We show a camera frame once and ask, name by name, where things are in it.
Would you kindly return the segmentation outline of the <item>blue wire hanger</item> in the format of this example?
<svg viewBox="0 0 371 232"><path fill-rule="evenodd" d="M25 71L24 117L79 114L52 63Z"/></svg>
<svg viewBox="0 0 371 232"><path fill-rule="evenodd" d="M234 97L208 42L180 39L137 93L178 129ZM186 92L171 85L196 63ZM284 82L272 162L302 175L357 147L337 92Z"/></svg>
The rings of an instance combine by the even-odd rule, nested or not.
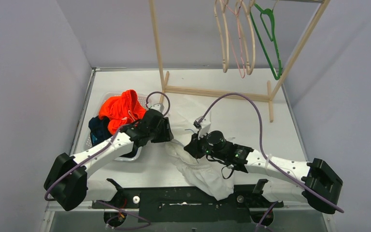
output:
<svg viewBox="0 0 371 232"><path fill-rule="evenodd" d="M191 142L191 137L195 132L192 129L176 129L173 133L174 139L172 140L173 148L177 156L187 164L198 164L196 158L192 157L187 151L184 150L185 146Z"/></svg>

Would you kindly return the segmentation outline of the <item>white plastic basket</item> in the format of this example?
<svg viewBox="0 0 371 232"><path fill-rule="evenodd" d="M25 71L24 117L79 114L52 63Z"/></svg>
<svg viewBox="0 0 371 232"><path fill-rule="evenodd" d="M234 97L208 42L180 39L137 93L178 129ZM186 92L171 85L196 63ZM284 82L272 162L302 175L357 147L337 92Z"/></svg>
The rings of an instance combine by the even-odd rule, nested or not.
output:
<svg viewBox="0 0 371 232"><path fill-rule="evenodd" d="M76 148L76 153L78 152L82 152L82 151L87 151L89 149L91 149L92 147L104 142L104 141L109 141L111 140L111 138L113 137L113 135L109 135L109 132L107 130L107 126L101 126L102 128L105 128L106 132L102 132L102 133L97 133L97 135L95 135L95 128L94 128L94 121L95 120L92 120L93 118L96 118L99 114L99 111L100 111L100 108L101 106L103 106L103 104L111 97L117 97L117 96L120 96L122 94L122 92L108 92L106 94L104 94L100 100L98 100L96 103L96 107L94 108L94 110L90 110L91 114L87 113L86 116L85 116L85 119L87 119L87 122L83 124L82 126L82 130L81 130L81 134L80 134L80 142L79 142L79 145L77 145L77 148ZM146 95L144 94L137 94L137 98L138 98L138 101L140 103L140 105L147 109L146 108ZM135 161L139 156L140 156L140 153L141 153L141 149L142 148L134 148L134 150L131 152L131 153L127 153L123 156L120 156L120 157L117 157L115 159L115 161Z"/></svg>

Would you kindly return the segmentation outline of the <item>white shorts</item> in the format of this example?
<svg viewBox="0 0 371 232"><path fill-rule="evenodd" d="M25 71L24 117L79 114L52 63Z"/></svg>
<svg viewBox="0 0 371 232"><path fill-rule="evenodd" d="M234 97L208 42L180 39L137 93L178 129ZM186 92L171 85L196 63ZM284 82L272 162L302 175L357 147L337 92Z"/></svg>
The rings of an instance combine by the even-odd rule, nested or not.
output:
<svg viewBox="0 0 371 232"><path fill-rule="evenodd" d="M206 109L207 107L190 97L180 98L177 103L171 105L168 113L172 133L176 129L192 129L195 133L198 132L193 122L203 115ZM196 186L218 201L234 192L233 178L225 180L214 163L208 162L205 158L197 159L199 163L194 165L184 163L172 145L172 141L166 142L165 150L188 184Z"/></svg>

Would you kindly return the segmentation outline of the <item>wooden hanger navy shorts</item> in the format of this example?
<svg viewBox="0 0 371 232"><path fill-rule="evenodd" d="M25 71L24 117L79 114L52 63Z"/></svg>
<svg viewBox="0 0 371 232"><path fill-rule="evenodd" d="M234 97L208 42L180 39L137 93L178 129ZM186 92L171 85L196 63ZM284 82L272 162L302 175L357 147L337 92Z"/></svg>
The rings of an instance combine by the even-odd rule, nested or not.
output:
<svg viewBox="0 0 371 232"><path fill-rule="evenodd" d="M255 1L250 0L245 4L243 0L237 0L235 3L236 22L238 29L238 36L240 41L240 49L242 50L245 73L251 75L256 61L256 41L253 23L250 19L249 10L251 10Z"/></svg>

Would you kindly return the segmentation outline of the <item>pink hanger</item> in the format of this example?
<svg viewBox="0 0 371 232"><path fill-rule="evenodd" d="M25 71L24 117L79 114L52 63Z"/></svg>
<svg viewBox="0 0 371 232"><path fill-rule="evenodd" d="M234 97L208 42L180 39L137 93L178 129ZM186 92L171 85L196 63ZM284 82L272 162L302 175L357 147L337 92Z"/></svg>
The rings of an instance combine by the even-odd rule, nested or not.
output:
<svg viewBox="0 0 371 232"><path fill-rule="evenodd" d="M238 29L237 29L237 22L236 22L236 13L235 13L235 7L231 7L229 5L229 2L226 6L226 10L225 10L225 14L226 14L226 19L227 19L227 15L230 15L233 17L233 20L235 21L234 23L234 27L236 28L237 30L237 34L236 35L231 35L230 31L229 31L229 28L228 28L228 35L229 35L229 55L233 55L234 56L234 60L235 60L235 63L236 63L236 66L237 66L237 70L239 72L239 75L240 75L240 78L244 79L246 77L246 73L245 73L245 67L243 66L244 65L244 61L243 61L243 58L245 57L245 55L242 56L241 52L242 50L240 49L240 41L239 41L239 36L238 36Z"/></svg>

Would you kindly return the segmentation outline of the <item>wooden hanger orange shorts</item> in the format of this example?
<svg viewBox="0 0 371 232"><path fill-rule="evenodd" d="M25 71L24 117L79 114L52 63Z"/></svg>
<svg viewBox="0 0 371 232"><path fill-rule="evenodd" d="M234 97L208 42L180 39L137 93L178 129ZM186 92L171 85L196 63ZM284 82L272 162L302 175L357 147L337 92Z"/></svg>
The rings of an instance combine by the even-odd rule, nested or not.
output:
<svg viewBox="0 0 371 232"><path fill-rule="evenodd" d="M222 70L224 73L229 68L229 35L228 24L226 19L226 6L228 0L215 0L214 1L214 16L217 23L217 28L220 36L221 52L222 52Z"/></svg>

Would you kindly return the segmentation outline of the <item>green hanger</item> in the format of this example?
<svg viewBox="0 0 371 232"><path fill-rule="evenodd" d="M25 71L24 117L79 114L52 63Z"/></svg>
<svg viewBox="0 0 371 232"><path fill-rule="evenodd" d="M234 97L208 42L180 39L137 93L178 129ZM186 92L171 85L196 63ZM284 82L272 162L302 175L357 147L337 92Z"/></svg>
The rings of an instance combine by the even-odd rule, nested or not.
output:
<svg viewBox="0 0 371 232"><path fill-rule="evenodd" d="M266 58L266 61L269 65L269 68L271 70L271 73L274 77L275 80L280 80L283 72L283 67L282 67L282 62L280 59L280 52L279 52L279 47L278 47L278 42L276 39L276 33L275 33L275 16L274 16L274 10L270 8L262 8L259 6L257 3L254 4L255 9L259 12L259 17L261 20L261 23L263 25L263 28L267 34L267 37L270 42L272 42L274 51L275 51L275 56L276 56L276 62L277 62L277 69L274 68L274 65L271 61L270 55L268 54L268 51L266 49L265 43L263 39L261 38L260 32L258 30L257 24L254 19L254 13L252 10L250 10L249 16L251 23L254 28L254 32L256 33L257 39L260 43L261 49L263 51L263 54Z"/></svg>

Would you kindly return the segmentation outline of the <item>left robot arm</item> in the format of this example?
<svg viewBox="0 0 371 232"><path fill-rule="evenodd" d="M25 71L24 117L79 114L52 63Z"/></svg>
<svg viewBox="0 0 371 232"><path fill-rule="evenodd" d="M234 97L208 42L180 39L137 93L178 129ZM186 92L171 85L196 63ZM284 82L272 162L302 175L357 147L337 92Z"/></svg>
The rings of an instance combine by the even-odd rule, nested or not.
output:
<svg viewBox="0 0 371 232"><path fill-rule="evenodd" d="M160 111L149 109L142 119L126 124L100 144L69 156L58 155L44 182L46 201L56 201L70 211L82 202L106 201L111 206L123 202L121 187L111 178L92 180L97 170L126 154L151 143L164 143L173 139L169 118Z"/></svg>

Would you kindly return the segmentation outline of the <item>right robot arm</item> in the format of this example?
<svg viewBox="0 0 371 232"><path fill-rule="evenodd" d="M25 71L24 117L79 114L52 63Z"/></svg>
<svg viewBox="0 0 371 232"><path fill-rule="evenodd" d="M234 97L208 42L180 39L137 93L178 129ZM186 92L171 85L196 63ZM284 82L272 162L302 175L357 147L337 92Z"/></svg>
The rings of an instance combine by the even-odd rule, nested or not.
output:
<svg viewBox="0 0 371 232"><path fill-rule="evenodd" d="M196 159L206 157L230 167L232 172L267 176L257 182L259 189L252 193L258 206L291 201L307 203L325 214L344 212L337 205L343 181L322 159L294 161L264 155L260 150L226 140L217 130L202 137L193 134L184 150Z"/></svg>

